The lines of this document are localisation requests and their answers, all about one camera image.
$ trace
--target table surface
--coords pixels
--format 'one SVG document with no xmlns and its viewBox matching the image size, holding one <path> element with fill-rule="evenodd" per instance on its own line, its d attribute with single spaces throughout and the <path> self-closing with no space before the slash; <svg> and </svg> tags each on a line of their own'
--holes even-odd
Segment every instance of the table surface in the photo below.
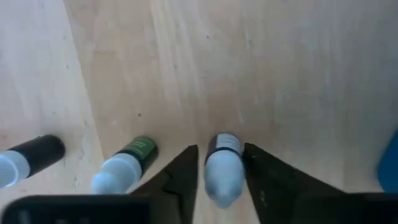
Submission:
<svg viewBox="0 0 398 224">
<path fill-rule="evenodd" d="M 3 0 L 0 149 L 42 134 L 64 160 L 0 190 L 83 194 L 135 136 L 160 155 L 235 133 L 347 192 L 380 191 L 375 169 L 398 124 L 395 0 Z M 203 189 L 195 223 L 256 223 L 245 186 L 228 210 Z"/>
</svg>

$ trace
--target black plastic part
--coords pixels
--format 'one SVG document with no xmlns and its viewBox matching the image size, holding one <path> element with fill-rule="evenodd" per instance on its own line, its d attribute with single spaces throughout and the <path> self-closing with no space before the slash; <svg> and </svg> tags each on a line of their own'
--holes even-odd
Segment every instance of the black plastic part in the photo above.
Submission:
<svg viewBox="0 0 398 224">
<path fill-rule="evenodd" d="M 52 135 L 37 137 L 9 150 L 19 152 L 26 158 L 30 166 L 28 177 L 51 166 L 65 155 L 63 142 Z"/>
<path fill-rule="evenodd" d="M 4 224 L 191 224 L 197 192 L 198 148 L 189 146 L 131 195 L 34 196 L 4 211 Z"/>
<path fill-rule="evenodd" d="M 190 224 L 193 219 L 198 188 L 198 146 L 188 146 L 151 180 L 133 191 L 131 196 L 163 197 L 173 195 L 178 199 L 180 221 Z"/>
<path fill-rule="evenodd" d="M 10 204 L 1 223 L 150 223 L 152 206 L 127 196 L 31 196 Z"/>
<path fill-rule="evenodd" d="M 398 223 L 398 194 L 346 194 L 245 144 L 246 178 L 263 224 Z"/>
<path fill-rule="evenodd" d="M 344 194 L 253 144 L 244 145 L 243 161 L 246 181 L 261 223 L 290 223 L 300 197 Z"/>
</svg>

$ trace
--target bottle label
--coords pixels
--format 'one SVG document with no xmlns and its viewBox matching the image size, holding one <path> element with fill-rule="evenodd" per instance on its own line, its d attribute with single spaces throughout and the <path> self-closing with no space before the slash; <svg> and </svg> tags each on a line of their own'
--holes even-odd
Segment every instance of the bottle label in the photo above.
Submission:
<svg viewBox="0 0 398 224">
<path fill-rule="evenodd" d="M 228 150 L 235 153 L 237 156 L 242 156 L 241 143 L 239 139 L 232 134 L 222 133 L 214 136 L 209 143 L 209 150 L 205 158 L 205 164 L 207 159 L 215 152 L 220 150 Z"/>
<path fill-rule="evenodd" d="M 138 137 L 130 144 L 125 146 L 122 150 L 134 152 L 140 159 L 144 160 L 151 151 L 156 149 L 156 144 L 149 138 Z"/>
<path fill-rule="evenodd" d="M 221 147 L 227 147 L 232 150 L 235 150 L 239 154 L 241 153 L 241 150 L 240 150 L 241 143 L 232 134 L 223 133 L 223 134 L 217 135 L 216 149 L 219 149 Z"/>
</svg>

